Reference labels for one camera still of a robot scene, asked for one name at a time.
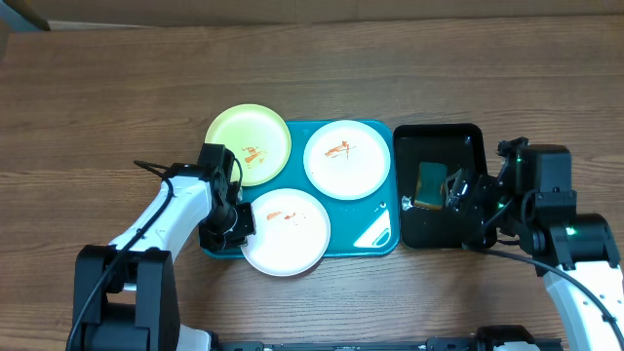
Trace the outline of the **green yellow sponge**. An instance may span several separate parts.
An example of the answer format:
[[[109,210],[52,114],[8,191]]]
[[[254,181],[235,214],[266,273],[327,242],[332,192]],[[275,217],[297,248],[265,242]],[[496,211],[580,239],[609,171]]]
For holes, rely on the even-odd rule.
[[[444,184],[448,168],[444,164],[421,162],[413,204],[432,211],[441,210],[445,203]]]

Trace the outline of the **white plate front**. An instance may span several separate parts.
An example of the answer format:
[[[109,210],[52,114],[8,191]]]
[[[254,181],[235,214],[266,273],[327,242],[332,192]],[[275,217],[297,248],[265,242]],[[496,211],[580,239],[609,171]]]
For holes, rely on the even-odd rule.
[[[255,233],[242,248],[256,270],[275,277],[313,267],[331,240],[331,222],[321,203],[297,189],[269,191],[252,202]]]

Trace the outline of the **yellow-green plate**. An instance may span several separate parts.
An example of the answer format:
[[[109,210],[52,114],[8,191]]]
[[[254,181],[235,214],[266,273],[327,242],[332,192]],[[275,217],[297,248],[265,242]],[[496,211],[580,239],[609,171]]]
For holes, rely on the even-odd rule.
[[[285,120],[259,104],[239,104],[221,112],[210,124],[205,143],[222,144],[232,151],[242,171],[234,167],[231,178],[242,177],[244,187],[265,183],[287,165],[292,138]]]

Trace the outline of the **white plate with sauce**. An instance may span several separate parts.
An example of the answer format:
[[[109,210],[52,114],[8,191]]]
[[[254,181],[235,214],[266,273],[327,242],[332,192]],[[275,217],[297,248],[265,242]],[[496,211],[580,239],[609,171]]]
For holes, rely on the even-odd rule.
[[[363,199],[386,181],[391,154],[380,132],[359,121],[330,122],[308,139],[304,171],[321,193],[344,201]]]

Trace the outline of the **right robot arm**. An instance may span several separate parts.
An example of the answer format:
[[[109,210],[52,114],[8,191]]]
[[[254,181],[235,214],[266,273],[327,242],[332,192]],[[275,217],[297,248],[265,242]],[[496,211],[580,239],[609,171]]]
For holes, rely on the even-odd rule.
[[[517,138],[497,153],[498,175],[461,169],[441,187],[466,230],[463,249],[533,266],[571,349],[622,349],[620,253],[603,216],[577,211],[569,150]]]

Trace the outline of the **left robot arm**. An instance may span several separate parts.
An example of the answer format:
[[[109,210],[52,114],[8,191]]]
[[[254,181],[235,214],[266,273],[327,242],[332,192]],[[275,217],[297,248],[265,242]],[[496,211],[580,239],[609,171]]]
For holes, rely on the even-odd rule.
[[[161,189],[123,234],[106,246],[85,246],[74,274],[69,350],[213,350],[209,331],[180,320],[175,260],[193,232],[211,252],[246,244],[254,234],[238,160],[215,164],[138,162],[161,179]]]

